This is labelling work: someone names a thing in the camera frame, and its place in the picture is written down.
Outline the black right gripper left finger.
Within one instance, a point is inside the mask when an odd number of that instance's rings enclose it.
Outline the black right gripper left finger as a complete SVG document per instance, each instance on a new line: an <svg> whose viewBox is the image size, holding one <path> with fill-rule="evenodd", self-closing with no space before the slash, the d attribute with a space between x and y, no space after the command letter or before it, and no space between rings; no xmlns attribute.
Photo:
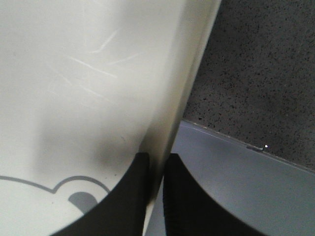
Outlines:
<svg viewBox="0 0 315 236"><path fill-rule="evenodd" d="M55 236L141 236L148 204L150 157L137 153L113 190Z"/></svg>

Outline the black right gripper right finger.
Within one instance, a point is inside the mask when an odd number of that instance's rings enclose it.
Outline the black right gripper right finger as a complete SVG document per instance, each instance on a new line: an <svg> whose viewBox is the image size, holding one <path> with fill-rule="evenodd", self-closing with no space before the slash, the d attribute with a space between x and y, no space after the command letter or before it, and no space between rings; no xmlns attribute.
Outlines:
<svg viewBox="0 0 315 236"><path fill-rule="evenodd" d="M178 154L169 155L163 176L163 211L168 236L261 236L210 197Z"/></svg>

